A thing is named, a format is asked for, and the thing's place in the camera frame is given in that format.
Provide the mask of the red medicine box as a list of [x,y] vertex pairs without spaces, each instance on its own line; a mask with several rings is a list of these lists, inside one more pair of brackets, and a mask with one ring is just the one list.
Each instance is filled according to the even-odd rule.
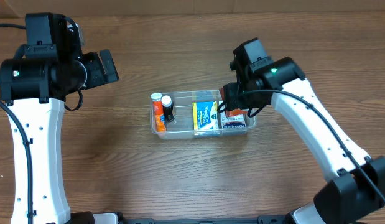
[[[225,91],[224,91],[224,88],[221,87],[219,89],[219,92],[220,92],[220,95],[221,95],[221,98],[224,100],[225,99]],[[237,115],[247,115],[248,113],[248,109],[235,109],[235,110],[232,110],[232,111],[229,111],[229,110],[225,110],[225,115],[227,118],[229,117],[232,117],[232,116],[237,116]]]

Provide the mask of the white and navy medicine box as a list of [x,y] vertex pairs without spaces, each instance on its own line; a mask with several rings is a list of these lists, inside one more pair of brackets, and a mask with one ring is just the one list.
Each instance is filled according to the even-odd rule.
[[230,128],[245,128],[246,122],[242,114],[236,116],[227,117],[225,113],[220,114],[221,117],[221,128],[230,129]]

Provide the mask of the blue yellow VapoDrops box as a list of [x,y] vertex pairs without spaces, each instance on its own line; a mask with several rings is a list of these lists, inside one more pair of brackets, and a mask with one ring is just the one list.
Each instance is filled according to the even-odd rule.
[[195,131],[218,129],[218,102],[203,101],[193,102],[193,128]]

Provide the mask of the black bottle white cap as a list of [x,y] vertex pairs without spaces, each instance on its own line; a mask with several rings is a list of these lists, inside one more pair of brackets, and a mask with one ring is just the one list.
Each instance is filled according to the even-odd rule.
[[169,95],[164,95],[161,99],[165,119],[172,122],[174,116],[174,103]]

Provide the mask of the orange tube white cap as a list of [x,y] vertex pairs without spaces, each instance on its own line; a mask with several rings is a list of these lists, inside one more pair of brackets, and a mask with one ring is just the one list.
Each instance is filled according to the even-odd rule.
[[151,94],[156,130],[158,132],[166,132],[164,110],[163,110],[161,99],[162,99],[161,93]]

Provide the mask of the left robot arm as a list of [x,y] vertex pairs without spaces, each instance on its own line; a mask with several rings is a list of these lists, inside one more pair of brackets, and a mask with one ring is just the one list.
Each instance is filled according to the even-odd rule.
[[27,42],[0,66],[0,107],[14,147],[11,222],[121,223],[118,212],[71,212],[62,174],[66,97],[118,81],[111,53],[83,53],[80,28],[62,14],[27,14],[24,28]]

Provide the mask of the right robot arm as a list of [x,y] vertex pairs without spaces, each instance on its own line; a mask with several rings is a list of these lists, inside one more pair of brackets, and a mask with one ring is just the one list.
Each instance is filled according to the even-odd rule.
[[312,202],[277,223],[359,223],[385,207],[385,157],[372,158],[339,127],[317,98],[303,70],[290,58],[273,60],[259,39],[234,49],[237,81],[223,87],[219,111],[256,116],[273,107],[296,130],[319,164],[325,186]]

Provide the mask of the clear plastic container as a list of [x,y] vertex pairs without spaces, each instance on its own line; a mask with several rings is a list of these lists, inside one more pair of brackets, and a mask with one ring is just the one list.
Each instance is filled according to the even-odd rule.
[[156,130],[153,107],[150,107],[151,131],[163,140],[242,135],[255,128],[257,124],[256,118],[249,118],[243,115],[246,122],[245,128],[222,129],[221,113],[218,113],[218,129],[195,131],[193,128],[192,103],[217,101],[219,105],[222,102],[219,90],[181,91],[168,93],[167,95],[171,97],[174,103],[175,119],[172,122],[165,121],[166,132],[158,132]]

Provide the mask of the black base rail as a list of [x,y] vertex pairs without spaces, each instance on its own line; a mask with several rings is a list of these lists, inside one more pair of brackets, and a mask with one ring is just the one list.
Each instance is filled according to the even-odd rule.
[[154,220],[152,218],[125,218],[121,212],[93,214],[91,212],[72,213],[66,224],[295,224],[288,215],[260,215],[257,218],[215,218],[215,219],[178,219]]

